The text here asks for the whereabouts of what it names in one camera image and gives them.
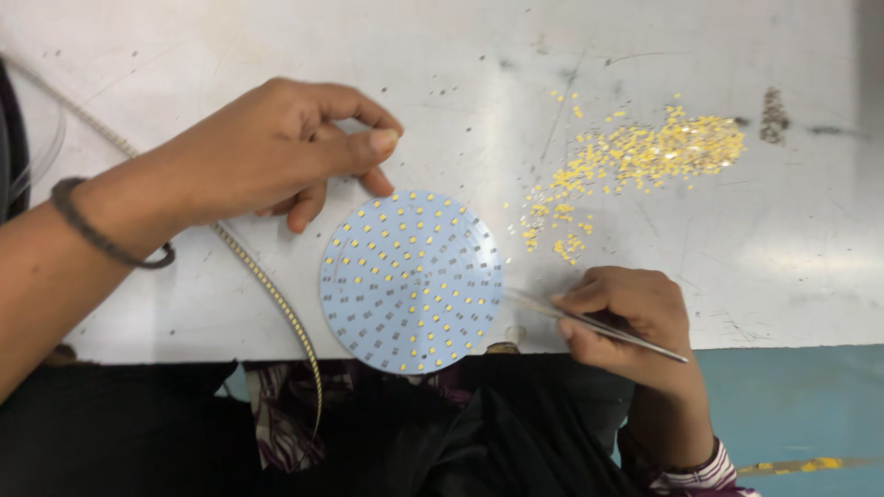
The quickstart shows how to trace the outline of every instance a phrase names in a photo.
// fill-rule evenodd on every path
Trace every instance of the purple patterned sleeve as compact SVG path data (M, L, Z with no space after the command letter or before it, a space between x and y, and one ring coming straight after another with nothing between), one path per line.
M650 495L761 497L755 490L736 486L734 464L718 439L715 439L715 450L708 461L693 468L676 469L656 467L645 461L629 431L620 429L617 438L623 470L636 483L647 488Z

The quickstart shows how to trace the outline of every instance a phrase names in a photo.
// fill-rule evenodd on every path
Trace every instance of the table surface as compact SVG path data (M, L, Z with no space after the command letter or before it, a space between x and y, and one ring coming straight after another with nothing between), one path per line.
M387 175L474 210L508 260L508 287L551 294L593 265L643 267L682 286L696 348L884 336L876 195L884 77L873 62L882 9L874 2L5 0L3 11L4 50L141 150L275 75L360 88L407 130ZM26 110L46 107L18 86ZM759 139L769 88L781 91L789 117L781 145ZM558 102L554 90L568 99ZM692 178L690 190L670 181L648 195L624 188L575 201L573 224L590 214L594 223L592 234L580 233L586 248L576 265L553 252L565 231L548 224L540 248L527 253L518 227L524 196L550 182L575 135L594 126L610 132L604 117L622 105L636 122L659 126L675 93L689 117L748 121L739 161ZM64 176L124 159L69 116L34 201ZM321 311L320 256L367 200L355 181L334 180L325 210L300 236L278 218L231 221L294 302L320 357L349 356ZM67 341L80 357L303 357L271 301L209 229L173 243L176 264L137 271L72 331ZM513 338L525 352L564 350L550 322L503 307L476 352Z

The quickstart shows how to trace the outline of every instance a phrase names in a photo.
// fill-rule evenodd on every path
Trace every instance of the tweezers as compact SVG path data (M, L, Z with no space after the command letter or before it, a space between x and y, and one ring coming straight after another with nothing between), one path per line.
M549 316L549 317L553 317L555 319L570 319L571 321L575 321L580 325L584 325L584 326L590 328L593 332L596 332L600 335L604 335L608 338L626 341L626 342L631 343L633 345L638 345L639 347L647 348L648 350L652 350L652 351L660 354L661 356L668 357L669 359L672 359L672 360L677 361L679 363L687 363L688 362L687 358L679 356L675 352L670 352L669 350L666 350L665 348L663 348L659 345L655 345L653 343L650 343L647 340L640 339L640 338L636 337L635 335L632 335L632 334L629 334L626 332L622 332L622 331L618 330L617 328L606 325L605 323L597 321L591 317L580 316L577 314L572 314L570 312L567 312L566 310L556 309L553 306L543 303L543 302L539 301L538 299L536 299L530 295L527 295L523 292L508 289L507 291L504 292L503 296L505 299L518 305L519 307L534 310L536 312L539 312L540 314L543 314L543 315Z

